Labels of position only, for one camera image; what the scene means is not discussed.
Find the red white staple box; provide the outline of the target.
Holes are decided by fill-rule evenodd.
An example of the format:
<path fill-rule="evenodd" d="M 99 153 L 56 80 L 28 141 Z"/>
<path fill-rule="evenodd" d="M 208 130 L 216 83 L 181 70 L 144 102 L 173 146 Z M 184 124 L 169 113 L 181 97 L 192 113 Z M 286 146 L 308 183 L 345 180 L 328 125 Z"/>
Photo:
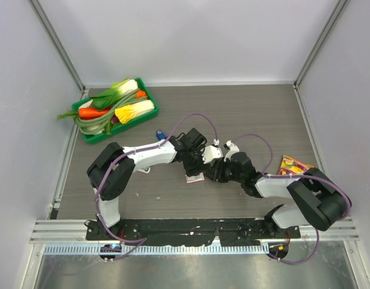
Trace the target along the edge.
<path fill-rule="evenodd" d="M 204 174 L 203 173 L 200 173 L 200 174 L 195 175 L 195 176 L 186 176 L 186 183 L 187 184 L 193 184 L 193 183 L 201 182 L 201 181 L 204 181 Z"/>

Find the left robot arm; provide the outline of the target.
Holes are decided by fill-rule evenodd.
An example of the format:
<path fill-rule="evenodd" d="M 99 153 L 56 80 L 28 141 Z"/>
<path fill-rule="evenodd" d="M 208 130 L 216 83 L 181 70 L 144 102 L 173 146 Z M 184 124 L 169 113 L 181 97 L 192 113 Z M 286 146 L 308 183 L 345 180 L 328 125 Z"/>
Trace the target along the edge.
<path fill-rule="evenodd" d="M 114 240 L 121 236 L 119 196 L 131 175 L 158 164 L 180 162 L 187 176 L 206 172 L 215 160 L 222 158 L 219 141 L 207 146 L 206 138 L 195 128 L 186 134 L 171 136 L 148 145 L 122 147 L 113 142 L 87 169 L 95 191 L 96 221 L 88 225 L 89 240 Z"/>

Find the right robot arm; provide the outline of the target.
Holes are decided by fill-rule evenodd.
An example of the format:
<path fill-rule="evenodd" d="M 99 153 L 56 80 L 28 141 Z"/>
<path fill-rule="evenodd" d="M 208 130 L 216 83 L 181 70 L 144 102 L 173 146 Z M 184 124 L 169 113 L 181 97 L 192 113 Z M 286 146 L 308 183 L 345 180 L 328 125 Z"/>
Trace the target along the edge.
<path fill-rule="evenodd" d="M 346 217 L 352 206 L 349 197 L 319 169 L 311 168 L 300 175 L 263 175 L 244 152 L 215 161 L 205 176 L 220 183 L 237 182 L 251 197 L 292 199 L 294 204 L 279 205 L 264 217 L 265 232 L 272 238 L 300 225 L 326 231 Z"/>

